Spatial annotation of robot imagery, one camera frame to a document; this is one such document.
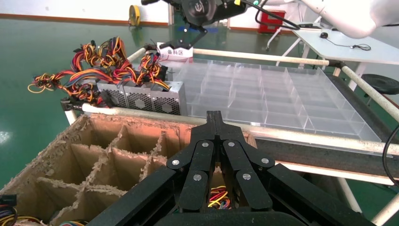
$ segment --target red wire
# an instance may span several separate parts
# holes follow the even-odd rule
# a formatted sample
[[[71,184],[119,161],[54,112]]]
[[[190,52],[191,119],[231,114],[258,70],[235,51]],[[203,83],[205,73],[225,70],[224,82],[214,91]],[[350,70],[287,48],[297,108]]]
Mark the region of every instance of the red wire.
[[[209,201],[213,201],[213,200],[216,200],[216,199],[222,197],[226,192],[227,192],[227,191],[224,191],[224,192],[221,192],[221,193],[219,193],[219,194],[216,194],[215,196],[211,197],[211,198],[209,199]]]

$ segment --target black cable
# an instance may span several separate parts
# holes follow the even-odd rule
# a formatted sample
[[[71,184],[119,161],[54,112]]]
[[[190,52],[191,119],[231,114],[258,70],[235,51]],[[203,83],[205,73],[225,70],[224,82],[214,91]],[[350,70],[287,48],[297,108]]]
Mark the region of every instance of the black cable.
[[[264,1],[262,6],[254,5],[252,2],[249,2],[247,0],[241,0],[241,2],[258,9],[258,12],[255,15],[255,21],[258,24],[266,25],[266,26],[270,26],[271,25],[271,26],[276,26],[276,27],[285,27],[285,28],[288,28],[288,29],[291,29],[291,30],[299,30],[299,29],[301,29],[298,25],[294,24],[293,22],[291,22],[289,20],[286,20],[286,19],[284,19],[284,18],[282,18],[282,17],[280,17],[280,16],[278,16],[278,15],[276,15],[276,14],[274,14],[272,12],[269,12],[266,9],[264,9],[263,6],[266,4],[267,1]],[[272,16],[272,17],[274,17],[274,18],[276,18],[278,20],[282,20],[283,22],[285,22],[285,23],[287,23],[289,25],[292,25],[292,26],[285,26],[283,24],[263,23],[263,22],[258,20],[258,16],[259,16],[259,12],[260,11],[262,11],[263,13],[266,13],[267,15]]]
[[[397,27],[397,26],[399,26],[399,24],[387,24],[384,25],[383,27]]]
[[[359,45],[353,45],[353,46],[345,46],[345,45],[339,45],[339,44],[335,44],[335,43],[333,43],[333,44],[336,45],[336,46],[342,46],[342,47],[359,48],[359,49],[364,50],[364,51],[370,51],[371,50],[371,46],[369,46],[367,44],[359,44]]]
[[[393,184],[395,186],[397,186],[399,188],[399,183],[393,178],[391,172],[388,169],[387,163],[386,163],[386,155],[388,153],[388,148],[389,145],[391,144],[393,138],[396,136],[396,134],[399,131],[399,125],[393,130],[393,132],[391,133],[391,135],[389,135],[387,142],[385,143],[384,146],[384,151],[383,151],[383,166],[384,166],[384,171],[386,173],[386,175],[389,177],[389,179],[393,182]]]
[[[319,55],[316,56],[316,60],[319,58]],[[316,68],[316,65],[313,65],[313,70]]]

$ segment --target wire harness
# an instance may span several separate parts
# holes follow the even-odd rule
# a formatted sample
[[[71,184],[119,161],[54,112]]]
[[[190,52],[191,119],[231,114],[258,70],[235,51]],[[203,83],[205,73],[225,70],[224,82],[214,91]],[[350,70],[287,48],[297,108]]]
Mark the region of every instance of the wire harness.
[[[85,220],[74,220],[74,221],[65,221],[60,226],[84,226],[88,224]]]
[[[220,210],[231,209],[230,199],[227,194],[228,192],[226,190],[226,186],[212,188],[208,207],[213,207]]]
[[[13,226],[18,220],[28,220],[40,224],[40,219],[19,216],[16,209],[10,205],[0,205],[0,226]]]
[[[132,81],[136,86],[142,86],[144,82],[152,82],[159,85],[165,91],[170,87],[161,78],[160,54],[147,53],[142,58],[139,71],[136,71],[127,60],[125,45],[120,37],[114,37],[96,46],[94,41],[74,50],[75,56],[71,61],[71,70],[61,71],[57,74],[45,73],[35,76],[28,90],[31,93],[41,93],[45,90],[54,91],[61,89],[76,100],[85,101],[98,107],[106,107],[100,92],[91,83],[85,83],[87,79],[102,80],[120,86]],[[90,68],[84,69],[82,61]],[[61,79],[69,78],[65,83]]]

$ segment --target white label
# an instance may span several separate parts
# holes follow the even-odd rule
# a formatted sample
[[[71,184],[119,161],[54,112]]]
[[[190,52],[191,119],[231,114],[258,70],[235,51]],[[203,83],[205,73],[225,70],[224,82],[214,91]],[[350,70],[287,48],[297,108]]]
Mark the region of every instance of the white label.
[[[157,42],[157,47],[160,49],[161,59],[168,58],[168,60],[178,60],[178,59],[187,59],[191,58],[193,55],[193,48],[185,49],[185,48],[177,48],[172,49],[171,47],[160,48],[160,45],[163,42]]]

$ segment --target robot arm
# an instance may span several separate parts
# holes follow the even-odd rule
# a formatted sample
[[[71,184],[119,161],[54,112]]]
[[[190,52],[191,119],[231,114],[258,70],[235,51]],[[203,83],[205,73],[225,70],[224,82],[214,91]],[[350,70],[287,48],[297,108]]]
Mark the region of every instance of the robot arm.
[[[302,0],[346,36],[361,39],[399,22],[398,0]]]

